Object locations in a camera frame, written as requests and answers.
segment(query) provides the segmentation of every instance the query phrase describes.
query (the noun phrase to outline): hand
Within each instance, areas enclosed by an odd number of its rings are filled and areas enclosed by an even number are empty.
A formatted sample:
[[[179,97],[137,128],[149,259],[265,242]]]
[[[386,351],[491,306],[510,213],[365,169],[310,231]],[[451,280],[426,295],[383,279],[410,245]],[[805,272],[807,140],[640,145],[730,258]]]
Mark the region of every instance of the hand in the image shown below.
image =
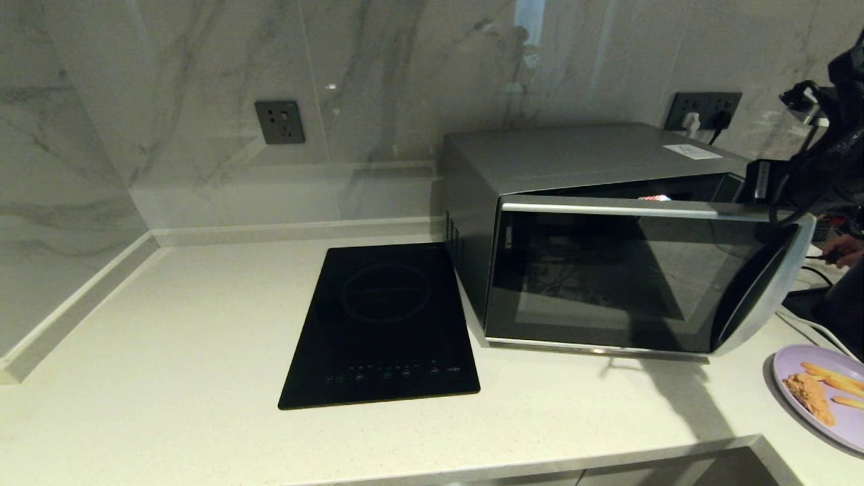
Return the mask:
[[[833,251],[843,255],[836,261],[837,268],[852,266],[864,256],[864,241],[856,240],[848,234],[834,238],[825,244],[822,255],[825,256]]]

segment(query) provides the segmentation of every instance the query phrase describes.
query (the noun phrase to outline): microwave door window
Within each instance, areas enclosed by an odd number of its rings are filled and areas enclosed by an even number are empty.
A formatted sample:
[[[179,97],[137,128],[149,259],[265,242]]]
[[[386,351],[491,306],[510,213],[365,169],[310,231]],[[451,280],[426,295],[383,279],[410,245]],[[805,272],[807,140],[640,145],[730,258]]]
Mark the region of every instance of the microwave door window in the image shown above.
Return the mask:
[[[761,223],[506,213],[490,336],[709,352],[718,303]]]

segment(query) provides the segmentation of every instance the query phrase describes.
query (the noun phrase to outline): microwave oven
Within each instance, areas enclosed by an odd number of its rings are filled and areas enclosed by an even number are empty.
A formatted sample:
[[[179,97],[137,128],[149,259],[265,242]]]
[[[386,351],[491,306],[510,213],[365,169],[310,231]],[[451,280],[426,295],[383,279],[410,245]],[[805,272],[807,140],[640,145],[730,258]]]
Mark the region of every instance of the microwave oven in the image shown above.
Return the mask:
[[[439,168],[444,240],[493,345],[726,353],[779,307],[816,223],[772,224],[740,203],[746,160],[648,125],[451,134]]]

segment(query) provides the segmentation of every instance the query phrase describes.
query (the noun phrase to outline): label on microwave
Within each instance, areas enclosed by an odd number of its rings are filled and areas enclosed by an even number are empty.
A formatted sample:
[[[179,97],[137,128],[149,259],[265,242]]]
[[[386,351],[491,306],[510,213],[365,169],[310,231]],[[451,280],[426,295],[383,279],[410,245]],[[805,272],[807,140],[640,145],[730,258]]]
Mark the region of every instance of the label on microwave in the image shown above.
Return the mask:
[[[681,145],[664,145],[665,148],[672,150],[673,152],[679,153],[683,156],[690,157],[693,160],[708,160],[710,158],[723,158],[722,155],[715,154],[714,152],[709,152],[704,149],[700,149],[695,145],[690,144],[681,144]]]

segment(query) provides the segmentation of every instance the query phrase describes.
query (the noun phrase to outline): white cable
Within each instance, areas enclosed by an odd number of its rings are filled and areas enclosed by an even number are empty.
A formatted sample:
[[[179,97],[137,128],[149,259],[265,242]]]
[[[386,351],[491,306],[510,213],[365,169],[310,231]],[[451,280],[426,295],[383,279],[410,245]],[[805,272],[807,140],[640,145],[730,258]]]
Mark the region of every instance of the white cable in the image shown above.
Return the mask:
[[[684,121],[681,123],[681,126],[687,131],[687,136],[690,138],[696,138],[696,132],[699,131],[701,125],[702,122],[699,121],[699,113],[697,112],[689,112],[684,115]]]
[[[786,310],[783,307],[778,309],[777,312],[775,312],[775,314],[777,315],[777,317],[779,317],[780,319],[783,319],[783,321],[785,323],[789,324],[792,327],[796,327],[796,326],[795,326],[795,324],[789,322],[788,318],[794,319],[795,321],[798,321],[802,324],[806,324],[813,329],[819,330],[820,332],[824,333],[825,337],[827,337],[828,340],[831,341],[831,344],[834,344],[838,349],[840,349],[843,352],[843,354],[852,358],[855,361],[861,362],[861,360],[858,359],[858,356],[855,356],[852,353],[852,351],[849,351],[849,349],[846,346],[843,346],[843,343],[839,339],[837,339],[837,336],[834,336],[834,333],[829,331],[828,329],[826,329],[825,326],[822,326],[821,324],[813,323],[811,321],[808,321],[807,319],[802,319],[801,317],[798,317],[795,314],[792,314],[790,311]]]

